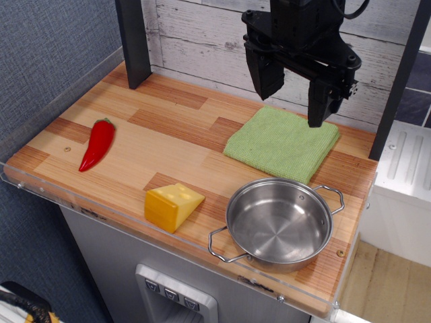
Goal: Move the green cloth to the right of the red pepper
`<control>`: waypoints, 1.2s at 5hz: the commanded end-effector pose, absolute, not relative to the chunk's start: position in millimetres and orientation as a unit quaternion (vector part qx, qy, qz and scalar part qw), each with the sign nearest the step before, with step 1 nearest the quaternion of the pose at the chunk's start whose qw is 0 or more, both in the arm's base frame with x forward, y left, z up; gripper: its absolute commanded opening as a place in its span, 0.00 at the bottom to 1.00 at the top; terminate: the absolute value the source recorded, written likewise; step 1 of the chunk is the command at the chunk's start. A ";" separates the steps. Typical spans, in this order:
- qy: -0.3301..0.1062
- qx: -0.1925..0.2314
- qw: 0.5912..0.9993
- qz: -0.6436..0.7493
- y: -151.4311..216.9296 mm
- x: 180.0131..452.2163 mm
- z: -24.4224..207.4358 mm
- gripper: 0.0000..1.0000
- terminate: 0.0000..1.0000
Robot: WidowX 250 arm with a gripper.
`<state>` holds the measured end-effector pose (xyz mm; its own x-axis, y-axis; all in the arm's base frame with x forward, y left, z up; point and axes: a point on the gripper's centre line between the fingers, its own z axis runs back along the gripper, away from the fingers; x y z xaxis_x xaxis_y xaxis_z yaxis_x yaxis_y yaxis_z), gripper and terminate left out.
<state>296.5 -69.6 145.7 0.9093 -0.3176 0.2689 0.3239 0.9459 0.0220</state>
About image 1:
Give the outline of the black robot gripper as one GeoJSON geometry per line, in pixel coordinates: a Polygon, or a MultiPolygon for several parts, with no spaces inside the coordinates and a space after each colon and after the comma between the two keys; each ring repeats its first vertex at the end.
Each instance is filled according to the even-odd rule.
{"type": "Polygon", "coordinates": [[[339,29],[360,14],[346,13],[345,1],[271,1],[269,11],[243,12],[246,62],[260,99],[282,88],[289,69],[310,81],[308,125],[321,127],[356,84],[362,62],[339,29]]]}

